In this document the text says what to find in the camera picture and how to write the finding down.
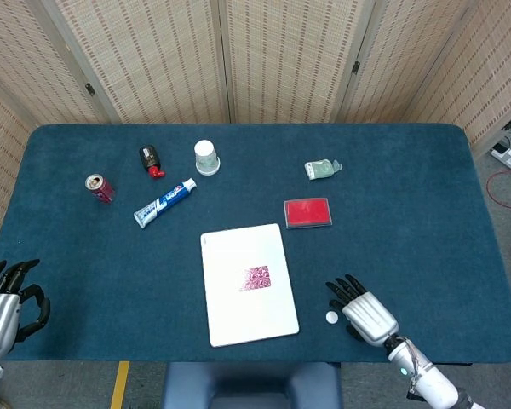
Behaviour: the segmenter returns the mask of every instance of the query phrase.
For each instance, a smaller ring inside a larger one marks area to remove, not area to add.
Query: white tablet
[[[201,235],[210,344],[299,332],[278,224]]]

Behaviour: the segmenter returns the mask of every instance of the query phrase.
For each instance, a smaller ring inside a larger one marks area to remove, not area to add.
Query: white cup
[[[205,176],[214,175],[220,169],[220,159],[212,142],[203,139],[195,144],[195,167]]]

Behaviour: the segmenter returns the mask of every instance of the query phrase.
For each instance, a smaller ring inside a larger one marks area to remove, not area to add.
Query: robotic arm
[[[40,286],[32,284],[24,290],[20,289],[26,273],[39,263],[39,260],[20,262],[2,274],[6,262],[0,262],[0,359],[13,349],[15,343],[22,343],[34,332],[41,330],[48,322],[50,303]],[[36,298],[37,305],[40,307],[40,315],[33,323],[20,328],[22,304],[32,297]],[[2,378],[3,368],[0,366],[0,381]]]
[[[372,293],[352,275],[345,278],[336,279],[338,285],[325,283],[341,300],[331,300],[330,306],[347,316],[352,336],[384,347],[388,359],[411,377],[409,399],[425,400],[433,409],[484,409],[464,389],[456,388],[410,339],[398,335],[398,321]]]

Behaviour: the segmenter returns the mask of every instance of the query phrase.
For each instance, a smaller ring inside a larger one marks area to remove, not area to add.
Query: soda can
[[[116,194],[110,182],[98,173],[85,179],[85,187],[101,202],[111,203]]]

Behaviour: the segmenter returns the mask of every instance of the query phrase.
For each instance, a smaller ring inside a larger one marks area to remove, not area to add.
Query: red cap
[[[162,170],[159,170],[157,166],[150,166],[150,169],[147,170],[150,174],[150,176],[153,179],[158,179],[159,177],[164,176],[164,172]]]

